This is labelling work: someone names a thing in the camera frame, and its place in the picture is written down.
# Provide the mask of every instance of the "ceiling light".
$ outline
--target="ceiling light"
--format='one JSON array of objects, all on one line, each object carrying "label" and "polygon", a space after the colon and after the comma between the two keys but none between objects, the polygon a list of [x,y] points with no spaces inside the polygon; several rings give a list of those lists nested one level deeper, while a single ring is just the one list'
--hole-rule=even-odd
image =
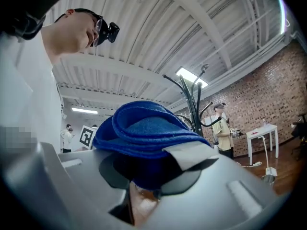
[{"label": "ceiling light", "polygon": [[[190,71],[188,71],[188,70],[186,70],[186,69],[184,69],[184,68],[180,68],[180,69],[176,72],[176,74],[177,74],[178,76],[181,75],[183,78],[185,78],[186,80],[189,80],[190,82],[194,82],[195,79],[197,79],[197,76],[196,76],[196,75],[194,75],[192,72],[190,72]],[[207,84],[204,80],[201,80],[201,79],[198,79],[198,80],[196,81],[195,84],[198,84],[199,82],[202,83],[202,86],[201,86],[202,88],[208,86],[208,84]]]},{"label": "ceiling light", "polygon": [[84,109],[79,109],[79,108],[71,108],[75,112],[81,112],[81,113],[92,113],[92,114],[98,114],[97,111],[92,111],[92,110],[84,110]]},{"label": "ceiling light", "polygon": [[285,31],[285,20],[286,20],[286,11],[284,8],[284,2],[283,0],[278,0],[279,1],[279,6],[280,6],[280,13],[281,13],[281,29],[280,29],[280,34],[283,34]]}]

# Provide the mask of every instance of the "small white table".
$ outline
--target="small white table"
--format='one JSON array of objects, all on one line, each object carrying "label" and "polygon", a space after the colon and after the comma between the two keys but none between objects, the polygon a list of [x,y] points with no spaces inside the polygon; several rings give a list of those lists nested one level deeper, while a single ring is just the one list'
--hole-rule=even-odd
[{"label": "small white table", "polygon": [[278,132],[277,132],[277,126],[276,125],[271,125],[267,124],[265,126],[262,126],[260,128],[254,129],[250,132],[246,133],[246,137],[248,139],[248,156],[249,156],[249,164],[252,165],[252,148],[251,148],[251,140],[254,138],[258,138],[260,136],[263,136],[265,134],[270,134],[270,150],[273,150],[272,146],[272,132],[275,132],[275,146],[276,146],[276,154],[275,157],[278,158],[278,151],[279,151],[279,146],[278,146]]}]

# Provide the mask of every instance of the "red brick wall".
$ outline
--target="red brick wall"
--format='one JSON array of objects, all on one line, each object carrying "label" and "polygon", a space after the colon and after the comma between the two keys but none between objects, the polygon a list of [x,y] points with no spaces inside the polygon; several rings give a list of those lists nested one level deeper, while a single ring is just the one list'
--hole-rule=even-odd
[{"label": "red brick wall", "polygon": [[[229,85],[218,93],[201,101],[200,110],[210,101],[214,104],[225,102],[225,113],[230,126],[237,127],[243,133],[262,126],[262,119],[277,125],[279,143],[291,138],[291,123],[297,115],[307,112],[307,55],[297,42],[292,42],[274,57]],[[177,113],[188,113],[187,108]],[[213,115],[209,108],[203,117]],[[203,133],[209,142],[213,142],[210,128],[203,127]],[[234,155],[248,154],[246,136],[234,139]],[[263,141],[252,140],[253,151],[264,149]]]}]

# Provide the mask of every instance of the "blue cloth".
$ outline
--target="blue cloth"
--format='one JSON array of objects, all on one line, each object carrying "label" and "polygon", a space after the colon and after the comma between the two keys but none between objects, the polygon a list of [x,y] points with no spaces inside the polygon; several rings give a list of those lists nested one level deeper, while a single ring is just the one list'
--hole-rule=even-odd
[{"label": "blue cloth", "polygon": [[162,105],[137,101],[121,106],[103,122],[93,145],[133,157],[159,159],[168,156],[162,148],[196,140],[209,145]]},{"label": "blue cloth", "polygon": [[209,145],[162,105],[137,101],[121,106],[103,122],[96,132],[93,145],[97,149],[128,155],[127,159],[133,162],[121,170],[132,170],[136,185],[155,190],[168,181],[170,173],[178,167],[177,162],[162,148],[189,141]]}]

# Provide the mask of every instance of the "person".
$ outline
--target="person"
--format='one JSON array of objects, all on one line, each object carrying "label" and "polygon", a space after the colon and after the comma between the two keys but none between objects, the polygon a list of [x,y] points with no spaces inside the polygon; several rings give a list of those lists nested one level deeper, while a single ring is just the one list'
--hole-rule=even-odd
[{"label": "person", "polygon": [[224,105],[219,103],[214,106],[215,119],[221,117],[222,119],[213,125],[213,135],[218,139],[218,148],[220,154],[223,154],[231,159],[234,159],[234,143],[228,127],[227,121],[222,114],[224,112]]},{"label": "person", "polygon": [[71,140],[74,136],[71,135],[73,129],[69,128],[67,132],[65,132],[64,137],[63,137],[63,153],[66,152],[71,152]]},{"label": "person", "polygon": [[67,124],[66,129],[61,131],[61,152],[63,152],[63,146],[64,146],[64,136],[69,131],[71,125]]},{"label": "person", "polygon": [[0,35],[0,81],[2,86],[14,83],[0,90],[0,126],[29,131],[60,153],[63,100],[52,68],[63,55],[101,44],[106,34],[100,31],[101,20],[93,11],[69,9],[29,41]]}]

